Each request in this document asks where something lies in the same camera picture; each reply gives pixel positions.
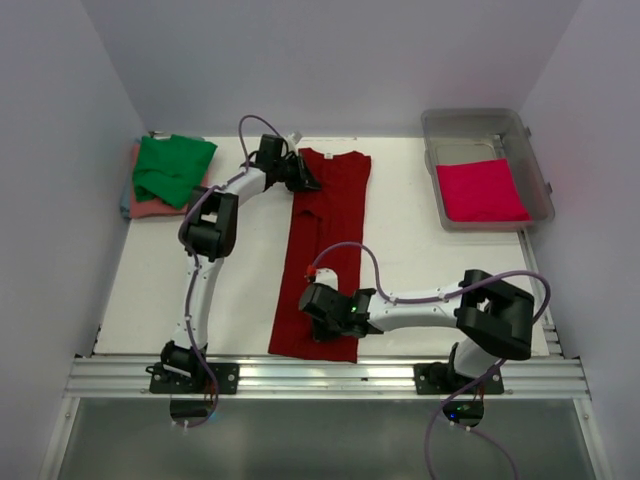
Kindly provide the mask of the dark red t-shirt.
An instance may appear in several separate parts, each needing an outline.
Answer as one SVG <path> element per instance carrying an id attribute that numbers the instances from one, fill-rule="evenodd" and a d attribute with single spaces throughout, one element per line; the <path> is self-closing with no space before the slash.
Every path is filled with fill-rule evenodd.
<path id="1" fill-rule="evenodd" d="M 307 268 L 322 251 L 340 242 L 363 241 L 372 160 L 357 151 L 331 158 L 311 148 L 303 148 L 300 153 L 321 189 L 294 195 L 268 352 L 304 360 L 354 363 L 358 340 L 341 336 L 328 342 L 315 341 L 312 320 L 298 309 L 298 302 L 308 286 Z"/>

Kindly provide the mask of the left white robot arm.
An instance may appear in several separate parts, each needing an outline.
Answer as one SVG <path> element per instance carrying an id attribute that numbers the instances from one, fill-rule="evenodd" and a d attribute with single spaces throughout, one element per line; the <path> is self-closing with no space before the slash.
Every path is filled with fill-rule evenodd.
<path id="1" fill-rule="evenodd" d="M 189 261 L 182 318 L 160 357 L 161 371 L 185 392 L 197 392 L 214 379 L 206 365 L 209 312 L 218 276 L 236 244 L 240 207 L 277 183 L 294 193 L 321 189 L 298 152 L 301 139 L 298 132 L 265 134 L 231 178 L 192 191 L 178 231 Z"/>

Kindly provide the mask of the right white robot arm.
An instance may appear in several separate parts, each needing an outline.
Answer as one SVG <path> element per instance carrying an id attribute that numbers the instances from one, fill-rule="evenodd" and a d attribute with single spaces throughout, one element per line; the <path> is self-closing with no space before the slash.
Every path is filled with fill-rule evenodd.
<path id="1" fill-rule="evenodd" d="M 448 361 L 427 365 L 421 373 L 441 392 L 468 392 L 500 360 L 531 358 L 534 298 L 482 270 L 467 270 L 457 284 L 440 287 L 423 300 L 384 296 L 373 288 L 346 295 L 334 288 L 337 276 L 317 277 L 306 287 L 299 310 L 311 318 L 313 338 L 364 338 L 400 329 L 451 328 L 465 335 Z"/>

